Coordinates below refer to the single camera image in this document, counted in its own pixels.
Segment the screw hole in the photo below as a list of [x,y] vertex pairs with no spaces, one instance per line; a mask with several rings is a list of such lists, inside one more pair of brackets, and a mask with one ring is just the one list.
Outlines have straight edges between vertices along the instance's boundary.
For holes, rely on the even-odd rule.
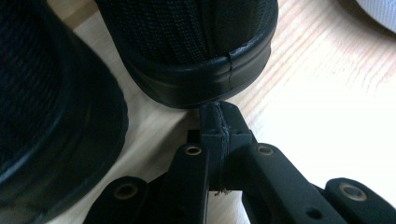
[[119,200],[127,200],[137,193],[137,186],[134,184],[123,184],[114,190],[114,197]]
[[357,202],[364,202],[367,200],[367,194],[364,193],[363,190],[361,190],[351,184],[341,183],[338,188],[350,200],[357,201]]
[[306,212],[306,214],[309,217],[312,217],[313,219],[321,219],[321,218],[323,218],[323,215],[321,214],[321,212],[317,208],[309,207],[309,208],[306,209],[305,212]]
[[257,146],[257,150],[264,156],[271,156],[272,154],[274,154],[274,150],[270,147]]
[[202,150],[199,147],[188,147],[186,149],[186,154],[189,156],[197,156],[201,154]]

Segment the white object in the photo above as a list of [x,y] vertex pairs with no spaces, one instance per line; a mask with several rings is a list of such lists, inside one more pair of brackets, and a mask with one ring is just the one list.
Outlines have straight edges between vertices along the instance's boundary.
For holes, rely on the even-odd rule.
[[396,0],[357,0],[376,21],[396,33]]

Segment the black mesh upper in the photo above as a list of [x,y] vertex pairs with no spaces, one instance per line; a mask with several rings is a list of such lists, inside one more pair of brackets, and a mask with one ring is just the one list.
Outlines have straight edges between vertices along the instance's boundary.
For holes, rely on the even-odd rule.
[[0,0],[0,174],[52,117],[61,80],[49,42],[27,1]]
[[112,35],[155,62],[192,64],[247,43],[267,24],[265,0],[96,0]]

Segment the metal rivet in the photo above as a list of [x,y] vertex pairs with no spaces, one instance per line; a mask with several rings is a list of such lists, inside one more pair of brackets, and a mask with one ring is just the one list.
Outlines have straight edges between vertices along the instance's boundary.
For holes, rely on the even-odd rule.
[[357,202],[364,202],[367,200],[367,194],[356,186],[348,183],[341,183],[338,188],[350,200]]
[[187,147],[185,152],[189,156],[197,156],[201,154],[202,150],[200,147]]
[[119,200],[127,200],[136,195],[138,188],[135,184],[123,184],[114,190],[114,197]]
[[274,154],[274,150],[266,146],[257,146],[257,150],[264,156],[271,156]]

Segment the wood grain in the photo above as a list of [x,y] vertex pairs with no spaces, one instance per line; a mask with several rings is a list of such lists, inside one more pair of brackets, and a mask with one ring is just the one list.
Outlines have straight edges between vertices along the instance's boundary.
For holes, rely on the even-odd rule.
[[93,0],[48,0],[48,3],[56,15],[71,29],[79,26],[99,10]]
[[[100,184],[51,223],[81,223],[118,177],[150,181],[162,174],[187,130],[197,127],[196,111],[159,105],[136,87],[99,12],[75,32],[119,81],[130,128],[117,163]],[[396,206],[396,35],[354,1],[279,0],[272,49],[257,81],[229,99],[256,138],[279,147],[320,187],[344,176]],[[248,223],[240,196],[211,194],[207,223]]]

